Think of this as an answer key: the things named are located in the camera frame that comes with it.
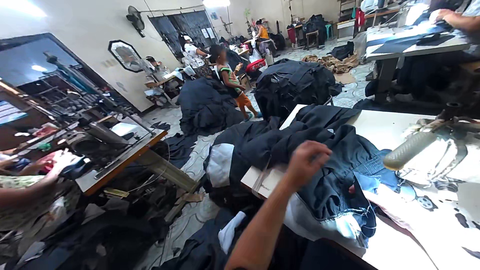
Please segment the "fluorescent light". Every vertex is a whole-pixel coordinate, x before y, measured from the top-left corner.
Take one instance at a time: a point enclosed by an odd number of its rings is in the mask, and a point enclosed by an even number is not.
[[[46,17],[43,10],[27,0],[0,0],[0,6],[20,11],[34,17]]]
[[[36,70],[36,71],[40,71],[40,72],[45,72],[45,71],[47,71],[46,68],[44,68],[44,67],[42,67],[42,66],[39,66],[39,65],[33,65],[33,66],[32,66],[32,69],[33,69],[33,70]]]
[[[203,4],[209,9],[227,7],[230,5],[230,0],[204,0]]]

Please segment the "wall fan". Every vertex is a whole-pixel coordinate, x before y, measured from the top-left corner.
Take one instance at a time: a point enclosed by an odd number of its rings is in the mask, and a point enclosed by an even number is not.
[[[145,24],[140,16],[140,11],[133,6],[129,6],[127,19],[132,23],[133,27],[137,29],[137,32],[140,34],[140,36],[145,37],[145,35],[142,33],[142,30],[145,29]]]

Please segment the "yellow shirt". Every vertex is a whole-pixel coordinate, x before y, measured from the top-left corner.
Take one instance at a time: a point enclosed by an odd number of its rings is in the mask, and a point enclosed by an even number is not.
[[[259,36],[258,36],[258,37],[270,39],[270,38],[268,37],[267,29],[265,29],[265,27],[264,27],[263,25],[260,26],[260,29],[258,29],[258,33],[259,33]]]

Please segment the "paper notice on wall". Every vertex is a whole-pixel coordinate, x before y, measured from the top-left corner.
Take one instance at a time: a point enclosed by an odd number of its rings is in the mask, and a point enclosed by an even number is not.
[[[215,34],[213,33],[213,30],[210,27],[207,28],[207,31],[211,38],[215,38]]]
[[[207,29],[202,29],[202,33],[204,34],[205,38],[208,38]]]

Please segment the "boy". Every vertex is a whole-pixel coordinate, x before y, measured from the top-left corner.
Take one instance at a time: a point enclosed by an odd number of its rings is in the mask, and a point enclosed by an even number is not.
[[[247,108],[253,112],[256,118],[261,117],[262,113],[257,112],[253,108],[252,103],[243,92],[245,90],[245,86],[241,85],[237,79],[236,73],[240,70],[243,64],[238,64],[235,68],[235,71],[232,71],[228,66],[225,65],[225,62],[227,61],[227,52],[220,45],[213,45],[210,48],[210,55],[210,62],[216,63],[215,68],[218,78],[220,81],[223,81],[223,84],[229,90],[229,94],[237,102],[237,105],[240,108],[240,111],[243,113],[245,120],[248,121],[252,117],[251,114],[247,114],[245,111],[245,106],[247,106]]]

